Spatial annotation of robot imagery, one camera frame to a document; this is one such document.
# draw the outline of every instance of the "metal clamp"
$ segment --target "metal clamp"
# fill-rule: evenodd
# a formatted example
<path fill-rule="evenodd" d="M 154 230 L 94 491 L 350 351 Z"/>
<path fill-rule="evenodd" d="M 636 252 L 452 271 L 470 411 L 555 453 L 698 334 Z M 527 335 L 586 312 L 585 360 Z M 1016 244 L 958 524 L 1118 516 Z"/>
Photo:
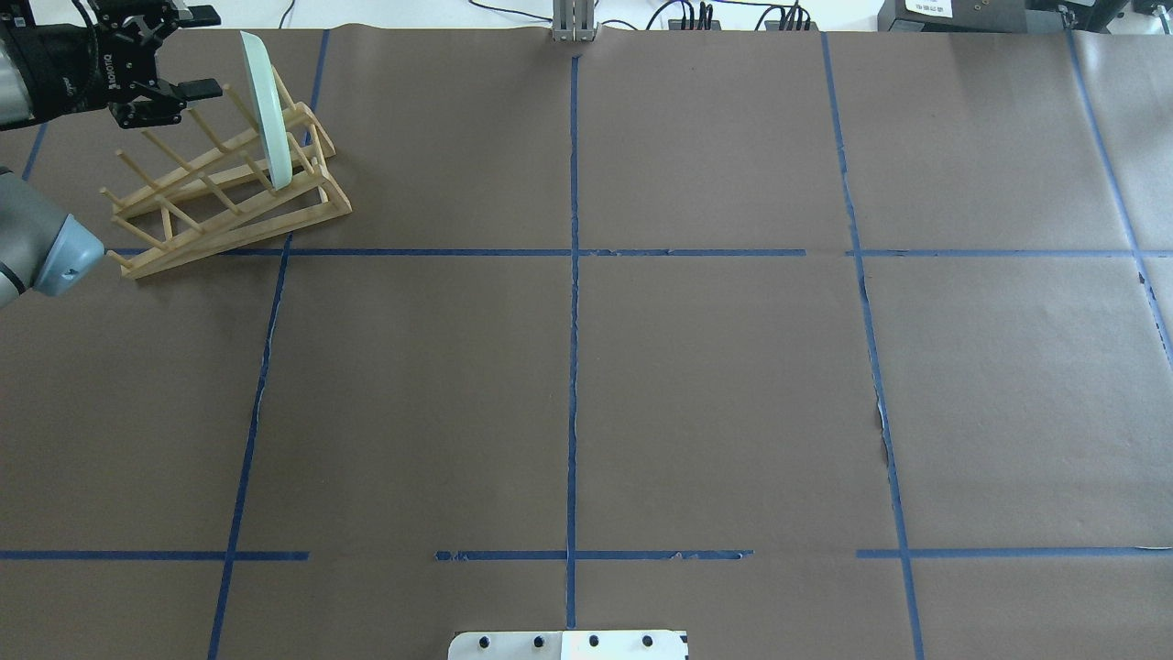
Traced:
<path fill-rule="evenodd" d="M 554 0 L 555 41 L 595 41 L 594 0 Z"/>

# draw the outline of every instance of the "white bracket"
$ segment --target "white bracket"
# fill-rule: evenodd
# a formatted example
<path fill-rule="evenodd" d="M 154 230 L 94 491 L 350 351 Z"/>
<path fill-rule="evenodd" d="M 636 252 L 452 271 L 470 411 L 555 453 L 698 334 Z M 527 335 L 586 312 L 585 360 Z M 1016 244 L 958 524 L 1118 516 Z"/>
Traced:
<path fill-rule="evenodd" d="M 687 660 L 678 631 L 461 633 L 448 660 Z"/>
<path fill-rule="evenodd" d="M 554 0 L 555 41 L 595 41 L 595 0 Z"/>

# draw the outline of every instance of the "light blue joint cover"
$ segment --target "light blue joint cover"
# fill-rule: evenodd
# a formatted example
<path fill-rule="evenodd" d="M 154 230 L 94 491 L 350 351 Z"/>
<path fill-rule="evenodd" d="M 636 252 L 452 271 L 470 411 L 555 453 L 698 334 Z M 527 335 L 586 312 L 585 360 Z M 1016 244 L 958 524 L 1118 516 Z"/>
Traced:
<path fill-rule="evenodd" d="M 106 247 L 97 236 L 90 233 L 74 216 L 66 216 L 33 288 L 46 295 L 60 295 L 93 270 L 104 253 Z"/>

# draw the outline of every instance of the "white background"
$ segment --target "white background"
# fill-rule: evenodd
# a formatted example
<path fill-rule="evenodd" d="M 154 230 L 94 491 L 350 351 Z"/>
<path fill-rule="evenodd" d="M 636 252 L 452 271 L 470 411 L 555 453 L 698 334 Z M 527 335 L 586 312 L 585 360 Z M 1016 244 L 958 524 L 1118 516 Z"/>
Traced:
<path fill-rule="evenodd" d="M 289 0 L 187 0 L 189 5 L 211 4 L 216 7 L 224 27 L 263 28 L 277 27 Z M 521 9 L 543 16 L 550 15 L 551 0 L 481 0 Z M 596 20 L 623 19 L 639 28 L 662 0 L 599 0 Z M 883 0 L 802 0 L 802 6 L 826 30 L 874 30 L 876 9 Z M 761 15 L 762 7 L 738 7 L 718 4 L 713 18 L 721 21 L 725 29 L 752 29 Z M 33 0 L 33 11 L 39 23 L 80 23 L 69 0 Z M 516 27 L 540 25 L 523 16 L 497 14 L 469 5 L 466 0 L 297 0 L 292 20 L 286 27 L 338 27 L 360 22 L 379 27 Z M 665 9 L 657 20 L 666 27 L 669 18 L 679 18 L 678 7 Z M 1157 33 L 1160 23 L 1152 18 L 1128 12 L 1128 15 L 1111 26 L 1114 33 Z"/>

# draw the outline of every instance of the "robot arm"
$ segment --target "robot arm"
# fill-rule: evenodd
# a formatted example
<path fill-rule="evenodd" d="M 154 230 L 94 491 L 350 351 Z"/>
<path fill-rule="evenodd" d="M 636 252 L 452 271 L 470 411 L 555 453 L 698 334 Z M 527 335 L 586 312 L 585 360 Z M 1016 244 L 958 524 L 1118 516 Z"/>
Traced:
<path fill-rule="evenodd" d="M 177 29 L 219 25 L 212 7 L 88 1 L 97 22 L 83 12 L 87 27 L 38 26 L 29 0 L 0 4 L 0 130 L 103 107 L 122 128 L 172 124 L 189 102 L 222 94 L 210 79 L 171 84 L 155 62 Z M 103 252 L 72 215 L 0 165 L 0 307 L 28 288 L 66 291 Z"/>

